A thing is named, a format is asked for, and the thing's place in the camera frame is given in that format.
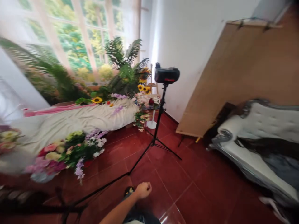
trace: white blanket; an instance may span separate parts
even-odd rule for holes
[[[139,109],[132,100],[118,99],[112,103],[113,107],[103,104],[13,121],[11,126],[20,129],[25,137],[19,139],[22,145],[14,152],[0,156],[0,172],[22,173],[43,147],[57,139],[65,139],[71,132],[83,130],[89,133],[95,128],[112,131],[134,121],[134,114]],[[112,115],[120,105],[124,108]]]

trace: camera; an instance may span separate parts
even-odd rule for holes
[[[177,68],[161,68],[160,63],[156,63],[155,81],[157,83],[172,84],[180,77],[180,71]]]

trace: tufted upholstery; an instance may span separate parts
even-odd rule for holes
[[[244,118],[239,137],[282,138],[299,142],[299,111],[282,110],[253,103],[249,115]]]
[[[218,128],[219,136],[229,135],[229,138],[220,139],[216,148],[229,155],[237,164],[251,173],[258,182],[262,182],[269,189],[277,189],[299,203],[297,191],[266,165],[260,155],[239,147],[234,140],[237,137],[245,138],[282,138],[292,142],[299,142],[299,110],[276,109],[253,103],[249,114],[242,118],[234,115]]]

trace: pink fabric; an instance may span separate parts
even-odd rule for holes
[[[44,114],[54,114],[54,113],[59,113],[65,110],[73,110],[73,109],[78,109],[82,107],[88,107],[88,106],[94,106],[96,104],[87,104],[83,106],[78,106],[74,107],[76,104],[71,104],[68,106],[60,106],[60,107],[54,107],[48,110],[43,110],[43,111],[35,111],[35,112],[24,112],[24,117],[33,117],[33,116],[38,116],[38,115],[44,115]]]

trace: window mural backdrop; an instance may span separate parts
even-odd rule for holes
[[[105,85],[116,74],[105,52],[108,40],[120,37],[126,49],[138,38],[139,5],[139,0],[1,1],[0,36],[51,60],[53,67],[61,64],[75,85],[89,91],[87,86]],[[67,100],[58,96],[55,76],[13,59],[50,104]]]

